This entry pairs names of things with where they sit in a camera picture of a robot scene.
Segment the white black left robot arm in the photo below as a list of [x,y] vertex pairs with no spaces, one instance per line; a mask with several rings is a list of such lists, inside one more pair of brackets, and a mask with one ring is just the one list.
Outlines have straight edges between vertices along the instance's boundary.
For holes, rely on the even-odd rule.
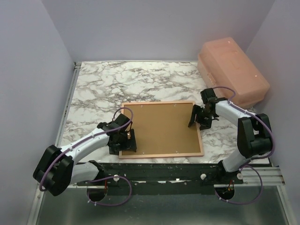
[[95,163],[80,164],[80,160],[105,146],[111,155],[118,155],[123,150],[136,151],[135,133],[131,127],[131,120],[101,122],[92,132],[71,144],[47,147],[33,173],[39,190],[58,196],[70,184],[86,180],[93,185],[101,184],[103,172],[98,170]]

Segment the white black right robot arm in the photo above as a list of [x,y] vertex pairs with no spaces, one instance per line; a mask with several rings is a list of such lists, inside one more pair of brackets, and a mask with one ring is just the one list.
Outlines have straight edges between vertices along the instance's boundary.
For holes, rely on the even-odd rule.
[[198,123],[201,130],[210,129],[219,116],[237,127],[237,149],[221,162],[223,168],[215,173],[217,181],[225,184],[233,178],[232,172],[251,160],[268,158],[275,150],[275,141],[266,114],[249,112],[230,100],[210,100],[205,107],[193,105],[188,126]]

